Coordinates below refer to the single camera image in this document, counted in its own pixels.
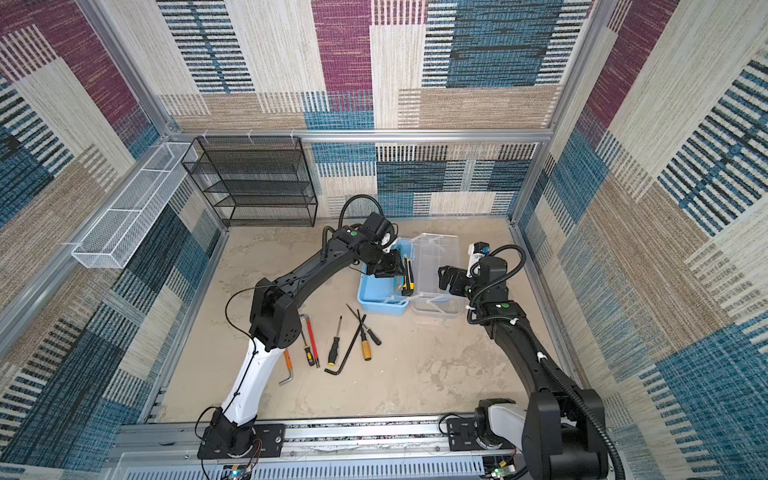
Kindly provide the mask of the teal utility knife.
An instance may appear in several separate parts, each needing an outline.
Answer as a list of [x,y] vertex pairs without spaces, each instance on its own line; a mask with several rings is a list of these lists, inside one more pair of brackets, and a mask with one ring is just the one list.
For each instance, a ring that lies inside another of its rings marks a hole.
[[404,275],[398,275],[392,278],[392,293],[390,295],[390,301],[402,302],[406,299],[406,297],[402,294],[404,286],[405,286]]

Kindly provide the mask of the light blue plastic toolbox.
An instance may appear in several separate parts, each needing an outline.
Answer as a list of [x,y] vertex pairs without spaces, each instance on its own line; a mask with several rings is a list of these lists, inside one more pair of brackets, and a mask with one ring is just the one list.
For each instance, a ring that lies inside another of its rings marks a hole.
[[365,313],[400,316],[411,308],[416,314],[450,318],[464,310],[462,297],[452,296],[438,285],[437,270],[457,266],[460,260],[457,236],[422,233],[414,239],[398,239],[394,248],[401,251],[403,260],[409,257],[412,261],[415,291],[402,302],[392,302],[392,278],[362,274],[357,300]]

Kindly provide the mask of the black yellow utility knife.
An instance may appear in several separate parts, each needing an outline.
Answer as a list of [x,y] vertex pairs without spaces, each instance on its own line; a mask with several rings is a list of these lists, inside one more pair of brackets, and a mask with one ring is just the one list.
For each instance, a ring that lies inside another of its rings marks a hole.
[[404,285],[401,289],[403,296],[410,297],[415,291],[415,279],[412,268],[412,261],[409,257],[404,258]]

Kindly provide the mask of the wooden handled screwdriver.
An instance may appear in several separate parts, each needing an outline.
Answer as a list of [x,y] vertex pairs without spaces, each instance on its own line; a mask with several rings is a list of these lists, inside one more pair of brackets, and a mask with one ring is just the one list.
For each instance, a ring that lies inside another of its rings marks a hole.
[[360,311],[357,311],[357,318],[358,318],[359,327],[360,327],[362,355],[365,361],[370,361],[372,359],[371,348],[370,348],[370,344],[369,344],[367,333],[364,326],[363,315],[360,313]]

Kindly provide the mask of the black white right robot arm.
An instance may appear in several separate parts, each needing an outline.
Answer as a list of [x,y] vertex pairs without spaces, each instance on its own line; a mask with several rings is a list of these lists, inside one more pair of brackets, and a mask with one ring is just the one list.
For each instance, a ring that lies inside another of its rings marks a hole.
[[534,479],[624,479],[626,468],[608,433],[602,398],[558,366],[522,307],[509,297],[507,282],[526,263],[524,249],[513,249],[519,255],[515,267],[508,266],[500,248],[477,242],[469,248],[467,268],[438,270],[440,288],[467,299],[468,323],[485,329],[528,395],[525,409],[504,399],[480,402],[475,411],[479,443],[492,448],[507,441],[520,448],[520,473]]

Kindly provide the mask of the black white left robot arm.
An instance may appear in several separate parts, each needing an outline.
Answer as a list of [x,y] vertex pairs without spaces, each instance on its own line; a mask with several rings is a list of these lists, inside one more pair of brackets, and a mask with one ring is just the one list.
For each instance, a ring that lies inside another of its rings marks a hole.
[[321,248],[291,272],[275,279],[261,279],[253,293],[250,327],[244,332],[248,350],[234,386],[210,421],[211,430],[227,434],[252,423],[261,395],[283,351],[303,332],[300,308],[339,271],[355,264],[378,278],[405,274],[404,262],[393,249],[398,228],[388,220],[372,196],[357,194],[342,206],[335,228],[326,227]]

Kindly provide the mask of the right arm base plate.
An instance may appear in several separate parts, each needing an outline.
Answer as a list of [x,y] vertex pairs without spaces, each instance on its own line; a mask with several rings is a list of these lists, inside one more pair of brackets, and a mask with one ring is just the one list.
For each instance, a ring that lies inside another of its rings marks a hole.
[[474,417],[447,413],[438,420],[438,430],[447,437],[451,451],[513,450],[514,445],[479,427]]

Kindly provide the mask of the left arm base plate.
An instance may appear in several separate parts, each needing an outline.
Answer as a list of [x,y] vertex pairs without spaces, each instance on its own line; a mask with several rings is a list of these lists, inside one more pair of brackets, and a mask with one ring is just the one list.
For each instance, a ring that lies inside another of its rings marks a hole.
[[250,420],[236,425],[216,411],[205,429],[197,458],[201,460],[277,458],[281,455],[286,425]]

